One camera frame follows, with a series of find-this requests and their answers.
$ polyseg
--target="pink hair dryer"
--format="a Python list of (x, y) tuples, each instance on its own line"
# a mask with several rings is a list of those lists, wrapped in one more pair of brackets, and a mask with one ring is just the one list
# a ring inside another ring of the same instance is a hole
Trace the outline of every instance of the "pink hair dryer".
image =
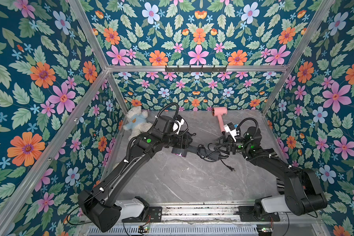
[(220, 131), (222, 132), (222, 134), (225, 134), (222, 115), (227, 115), (227, 107), (221, 106), (221, 107), (214, 107), (212, 109), (212, 116), (218, 117)]

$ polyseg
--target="aluminum frame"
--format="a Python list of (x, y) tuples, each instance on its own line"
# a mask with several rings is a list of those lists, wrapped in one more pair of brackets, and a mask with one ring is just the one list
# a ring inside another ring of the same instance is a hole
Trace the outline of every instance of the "aluminum frame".
[(299, 59), (301, 58), (304, 50), (310, 43), (313, 38), (313, 35), (316, 33), (317, 29), (321, 25), (324, 17), (328, 13), (330, 7), (335, 3), (335, 0), (322, 0), (318, 10), (316, 11), (315, 15), (313, 16), (310, 24), (307, 27), (307, 31), (302, 37), (299, 45), (293, 52), (290, 60), (288, 61), (288, 69), (283, 75), (279, 78), (277, 84), (275, 85), (273, 91), (271, 92), (270, 96), (268, 97), (268, 101), (266, 102), (265, 106), (262, 108), (262, 114), (265, 116), (268, 112), (269, 108), (273, 104), (274, 100), (276, 99), (277, 95), (279, 94), (280, 90), (283, 88), (286, 80), (290, 76), (291, 72), (293, 71), (295, 65), (298, 63)]
[(96, 95), (97, 90), (104, 83), (108, 76), (107, 71), (102, 71), (95, 82), (90, 86), (85, 95), (82, 97), (76, 108), (71, 112), (65, 123), (52, 138), (42, 155), (34, 163), (27, 175), (24, 177), (20, 185), (16, 188), (10, 199), (0, 212), (0, 236), (5, 233), (9, 225), (16, 218), (22, 209), (30, 194), (33, 192), (35, 185), (43, 177), (43, 174), (50, 166), (52, 159), (56, 156), (64, 141), (68, 138), (71, 131), (76, 125), (76, 121), (83, 115), (85, 109)]

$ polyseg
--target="green leaf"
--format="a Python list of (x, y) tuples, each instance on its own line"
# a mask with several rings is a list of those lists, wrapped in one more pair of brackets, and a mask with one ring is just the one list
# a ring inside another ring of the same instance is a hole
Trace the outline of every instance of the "green leaf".
[(0, 83), (8, 89), (11, 81), (10, 73), (7, 71), (6, 67), (0, 65)]
[(32, 117), (32, 113), (25, 108), (19, 108), (14, 112), (14, 116), (12, 116), (13, 124), (12, 128), (15, 129), (19, 125), (23, 126), (26, 122), (30, 120)]

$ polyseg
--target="white teddy bear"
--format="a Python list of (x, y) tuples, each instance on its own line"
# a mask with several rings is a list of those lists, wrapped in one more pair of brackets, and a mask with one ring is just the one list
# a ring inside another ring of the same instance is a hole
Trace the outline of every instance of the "white teddy bear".
[(124, 125), (125, 130), (132, 129), (132, 133), (129, 137), (129, 140), (132, 137), (140, 135), (142, 132), (146, 132), (151, 128), (152, 124), (147, 122), (146, 118), (148, 117), (147, 111), (142, 111), (141, 106), (134, 106), (128, 112), (126, 117), (129, 119), (129, 123)]

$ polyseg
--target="light blue flower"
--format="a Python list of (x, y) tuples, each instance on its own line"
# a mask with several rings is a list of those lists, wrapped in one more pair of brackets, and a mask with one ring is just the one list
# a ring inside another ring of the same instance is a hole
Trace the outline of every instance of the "light blue flower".
[(12, 56), (16, 57), (16, 59), (18, 60), (19, 58), (23, 58), (21, 56), (21, 52), (16, 52), (16, 50), (12, 50), (14, 53), (12, 54)]
[(27, 131), (30, 131), (30, 132), (34, 133), (34, 130), (38, 129), (36, 127), (37, 123), (34, 123), (34, 124), (28, 123), (28, 125), (30, 126), (30, 128), (28, 128)]
[(45, 8), (48, 12), (51, 11), (51, 7), (50, 7), (49, 5), (47, 5), (46, 3), (44, 4), (44, 8)]
[(2, 162), (0, 162), (0, 166), (2, 169), (5, 169), (5, 166), (10, 165), (10, 163), (9, 163), (10, 158), (5, 159), (5, 157), (3, 157), (1, 159), (3, 160)]
[(193, 22), (193, 21), (195, 21), (195, 20), (194, 20), (194, 16), (189, 16), (188, 21), (190, 21), (190, 23)]
[(325, 74), (326, 76), (329, 76), (331, 72), (332, 72), (332, 71), (330, 71), (329, 69), (326, 69), (326, 71), (324, 72), (324, 74)]
[(290, 19), (293, 20), (296, 17), (296, 13), (294, 12), (292, 15), (290, 15)]
[(97, 22), (97, 21), (98, 21), (98, 19), (97, 19), (97, 16), (96, 16), (96, 15), (91, 15), (91, 17), (92, 17), (92, 20), (94, 20), (95, 22)]
[(163, 16), (165, 16), (165, 12), (163, 10), (160, 10), (159, 15), (160, 15), (160, 17), (163, 17)]
[(37, 23), (34, 20), (32, 22), (29, 21), (29, 24), (32, 26), (33, 30), (38, 31), (39, 26), (37, 25)]
[(212, 15), (211, 16), (207, 16), (206, 21), (208, 21), (208, 23), (210, 23), (212, 21)]
[(7, 119), (5, 119), (5, 117), (7, 117), (8, 115), (4, 115), (4, 113), (0, 112), (0, 123), (4, 121), (7, 121)]
[(31, 44), (24, 43), (24, 46), (25, 46), (25, 48), (24, 48), (25, 51), (29, 51), (29, 53), (34, 50), (34, 49), (32, 49), (32, 45)]
[(58, 180), (58, 177), (57, 177), (57, 175), (55, 175), (54, 177), (51, 178), (51, 184), (56, 183), (57, 180)]
[(33, 111), (33, 114), (36, 114), (39, 112), (39, 106), (35, 105), (33, 107), (30, 107), (30, 110)]
[(107, 20), (111, 20), (110, 17), (111, 17), (110, 15), (108, 15), (107, 13), (105, 13), (105, 18), (106, 18)]
[(72, 71), (72, 69), (70, 68), (69, 71), (68, 71), (69, 75), (74, 75), (75, 72)]

